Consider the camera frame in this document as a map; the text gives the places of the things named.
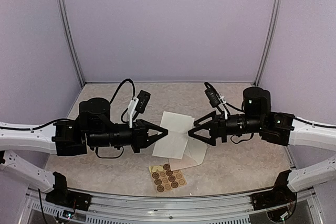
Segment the pink envelope with cream flap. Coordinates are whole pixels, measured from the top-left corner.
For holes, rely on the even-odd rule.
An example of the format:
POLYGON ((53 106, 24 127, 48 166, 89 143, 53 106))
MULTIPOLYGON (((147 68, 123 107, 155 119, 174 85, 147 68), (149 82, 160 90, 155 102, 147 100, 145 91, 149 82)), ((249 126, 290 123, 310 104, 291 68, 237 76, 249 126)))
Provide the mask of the pink envelope with cream flap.
POLYGON ((201 165, 207 152, 207 145, 202 141, 188 141, 182 159, 169 158, 171 170, 180 170, 201 165))

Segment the cream letter with ornate border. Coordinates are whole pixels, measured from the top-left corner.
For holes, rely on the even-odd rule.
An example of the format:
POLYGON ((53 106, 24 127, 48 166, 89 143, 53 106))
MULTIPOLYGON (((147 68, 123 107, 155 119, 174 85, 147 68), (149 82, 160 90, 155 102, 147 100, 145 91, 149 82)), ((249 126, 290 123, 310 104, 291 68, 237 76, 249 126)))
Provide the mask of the cream letter with ornate border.
POLYGON ((160 127, 167 129, 168 135, 155 143, 152 155, 182 159, 193 123, 194 118, 189 115, 164 111, 160 127))

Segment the brown seal sticker sheet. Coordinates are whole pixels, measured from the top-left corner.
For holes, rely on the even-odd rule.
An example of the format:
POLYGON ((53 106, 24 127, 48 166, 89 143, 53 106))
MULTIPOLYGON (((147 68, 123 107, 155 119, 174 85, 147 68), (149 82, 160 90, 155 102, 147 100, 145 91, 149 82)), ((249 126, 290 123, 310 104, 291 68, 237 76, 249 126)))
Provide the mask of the brown seal sticker sheet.
POLYGON ((168 163, 149 166, 149 172, 157 193, 164 193, 187 185, 181 170, 171 170, 168 163))

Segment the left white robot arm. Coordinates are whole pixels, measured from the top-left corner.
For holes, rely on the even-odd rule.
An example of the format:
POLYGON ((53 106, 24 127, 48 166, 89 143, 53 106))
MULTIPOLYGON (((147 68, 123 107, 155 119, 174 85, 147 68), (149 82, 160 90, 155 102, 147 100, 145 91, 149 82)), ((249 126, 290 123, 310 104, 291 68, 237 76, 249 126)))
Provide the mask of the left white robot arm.
POLYGON ((1 150, 77 156, 85 155, 88 149, 98 152, 101 147, 123 150, 130 146, 134 153, 139 153, 167 135, 167 129, 145 120, 113 123, 109 101, 92 98, 79 104, 75 120, 56 119, 28 128, 1 123, 1 150))

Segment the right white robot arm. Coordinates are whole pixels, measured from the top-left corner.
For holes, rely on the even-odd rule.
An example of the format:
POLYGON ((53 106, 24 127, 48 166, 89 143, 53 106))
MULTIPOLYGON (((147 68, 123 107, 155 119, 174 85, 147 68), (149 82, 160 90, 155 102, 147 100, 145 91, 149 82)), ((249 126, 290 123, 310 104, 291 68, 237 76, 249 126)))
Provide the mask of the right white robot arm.
POLYGON ((294 114, 273 112, 270 92, 260 87, 243 90, 243 101, 236 114, 229 112, 231 104, 208 82, 205 94, 214 111, 194 122, 188 135, 215 146, 233 140, 244 142, 243 135, 260 138, 281 146, 310 146, 335 151, 335 125, 305 120, 294 114))

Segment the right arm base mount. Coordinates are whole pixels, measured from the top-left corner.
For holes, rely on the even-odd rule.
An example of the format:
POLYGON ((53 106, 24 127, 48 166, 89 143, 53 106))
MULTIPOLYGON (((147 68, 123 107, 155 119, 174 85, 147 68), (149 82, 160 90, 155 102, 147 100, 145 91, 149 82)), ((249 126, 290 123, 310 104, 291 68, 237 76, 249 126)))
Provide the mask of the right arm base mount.
POLYGON ((293 193, 291 191, 285 192, 283 190, 280 191, 270 190, 251 195, 254 210, 262 210, 288 204, 294 202, 296 198, 297 198, 296 193, 293 193))

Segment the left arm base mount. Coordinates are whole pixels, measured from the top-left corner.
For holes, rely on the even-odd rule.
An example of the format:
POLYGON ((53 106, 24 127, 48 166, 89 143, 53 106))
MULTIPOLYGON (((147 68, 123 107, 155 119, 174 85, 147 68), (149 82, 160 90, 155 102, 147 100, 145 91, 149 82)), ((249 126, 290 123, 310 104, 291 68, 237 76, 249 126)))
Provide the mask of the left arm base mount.
POLYGON ((54 189, 46 194, 46 201, 73 210, 88 211, 92 196, 71 190, 54 189))

